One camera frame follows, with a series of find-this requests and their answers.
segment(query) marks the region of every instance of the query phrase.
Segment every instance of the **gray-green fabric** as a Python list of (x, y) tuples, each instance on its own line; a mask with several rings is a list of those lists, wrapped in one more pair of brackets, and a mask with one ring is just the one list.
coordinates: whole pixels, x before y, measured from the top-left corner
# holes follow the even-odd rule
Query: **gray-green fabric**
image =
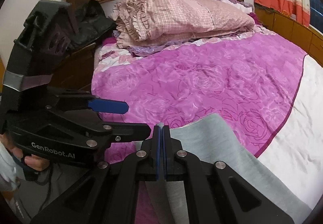
[[(241, 177), (260, 191), (265, 197), (292, 217), (295, 224), (301, 224), (311, 209), (299, 200), (272, 172), (261, 164), (237, 140), (234, 132), (217, 114), (181, 128), (171, 129), (172, 138), (181, 141), (183, 149), (209, 163), (222, 160)], [(165, 182), (165, 187), (155, 187), (153, 182), (146, 185), (150, 197), (156, 190), (166, 189), (168, 201), (157, 200), (159, 204), (170, 205), (176, 224), (188, 224), (187, 205), (182, 182)], [(151, 200), (155, 210), (156, 200)]]

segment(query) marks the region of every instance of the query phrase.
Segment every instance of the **rose pattern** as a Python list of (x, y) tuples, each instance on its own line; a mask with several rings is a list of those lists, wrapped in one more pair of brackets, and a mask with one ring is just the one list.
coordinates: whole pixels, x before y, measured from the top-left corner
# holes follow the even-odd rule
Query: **rose pattern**
[(305, 55), (270, 33), (183, 44), (94, 73), (92, 93), (128, 103), (124, 115), (101, 113), (106, 121), (144, 122), (151, 128), (163, 122), (175, 128), (218, 113), (240, 143), (260, 155), (288, 118)]

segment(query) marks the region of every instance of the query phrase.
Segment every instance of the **white sheet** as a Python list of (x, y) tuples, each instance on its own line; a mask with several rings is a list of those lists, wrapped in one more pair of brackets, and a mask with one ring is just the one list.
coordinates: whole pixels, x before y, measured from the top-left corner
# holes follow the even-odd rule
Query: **white sheet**
[(323, 193), (323, 68), (308, 55), (292, 113), (259, 161), (316, 206)]

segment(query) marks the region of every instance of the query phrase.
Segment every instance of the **bed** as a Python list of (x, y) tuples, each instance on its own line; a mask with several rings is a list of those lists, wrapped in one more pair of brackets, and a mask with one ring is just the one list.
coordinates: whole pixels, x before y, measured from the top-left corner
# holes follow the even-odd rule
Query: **bed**
[[(89, 0), (66, 1), (77, 8)], [(114, 4), (120, 0), (97, 1), (109, 15)], [(249, 58), (241, 61), (243, 55)], [(183, 58), (185, 60), (178, 63), (171, 61)], [(215, 61), (221, 59), (222, 71), (230, 72), (217, 76), (219, 70), (214, 65), (210, 67), (207, 58)], [(279, 62), (280, 58), (284, 59), (283, 63)], [(184, 63), (193, 65), (197, 61), (203, 67), (203, 72), (199, 74), (205, 74), (204, 77), (194, 77), (187, 72), (177, 77), (179, 73), (173, 72)], [(257, 70), (264, 70), (264, 74), (255, 74), (250, 69), (251, 65), (246, 64), (251, 62)], [(136, 72), (139, 69), (155, 70), (155, 74), (144, 73), (138, 78)], [(190, 77), (189, 81), (185, 81), (185, 77)], [(106, 121), (146, 122), (150, 126), (164, 122), (171, 128), (184, 128), (216, 113), (231, 127), (240, 144), (310, 210), (321, 198), (323, 99), (318, 96), (323, 90), (323, 69), (298, 46), (266, 28), (257, 26), (250, 32), (235, 36), (172, 44), (144, 58), (130, 56), (124, 49), (116, 48), (112, 40), (104, 42), (104, 45), (93, 43), (73, 54), (60, 66), (53, 76), (52, 85), (87, 90), (92, 86), (95, 95), (127, 101), (130, 110), (126, 115), (103, 114), (102, 118)], [(193, 89), (200, 88), (215, 93), (206, 93), (203, 97), (192, 94)], [(135, 149), (135, 143), (115, 144), (106, 152), (106, 159), (111, 163), (120, 161)], [(142, 203), (138, 203), (138, 206), (145, 210), (139, 212), (137, 209), (137, 223), (145, 223), (144, 217), (150, 218), (150, 223), (161, 223), (161, 217), (156, 217), (158, 213), (147, 213), (158, 207), (151, 193), (149, 195), (151, 202), (148, 203), (148, 193), (145, 186), (141, 186), (139, 199)], [(177, 214), (175, 222), (185, 223), (180, 221), (180, 209), (174, 213), (176, 210), (172, 207), (172, 214)], [(307, 215), (300, 217), (299, 223)]]

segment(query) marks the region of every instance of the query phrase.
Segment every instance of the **metal screw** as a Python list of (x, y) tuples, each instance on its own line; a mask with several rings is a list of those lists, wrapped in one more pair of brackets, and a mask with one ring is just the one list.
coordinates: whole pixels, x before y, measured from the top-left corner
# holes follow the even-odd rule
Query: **metal screw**
[(95, 140), (92, 140), (92, 139), (89, 139), (86, 144), (89, 146), (89, 147), (95, 147), (97, 145), (97, 142)]
[(185, 150), (178, 150), (176, 154), (177, 156), (180, 156), (180, 157), (187, 156), (187, 152)]
[(225, 163), (223, 161), (218, 161), (218, 162), (216, 162), (215, 166), (218, 169), (224, 169), (225, 168)]
[(144, 150), (139, 150), (139, 151), (137, 151), (136, 155), (137, 155), (138, 157), (144, 157), (144, 156), (146, 156), (146, 155), (147, 155), (147, 153), (146, 153), (146, 151), (144, 151)]
[(104, 125), (104, 126), (103, 126), (103, 128), (104, 128), (104, 129), (106, 129), (106, 130), (110, 130), (110, 129), (112, 129), (112, 127), (111, 127), (111, 126), (109, 126), (109, 125)]
[(98, 163), (98, 168), (99, 169), (105, 169), (108, 166), (108, 163), (106, 161), (100, 161)]

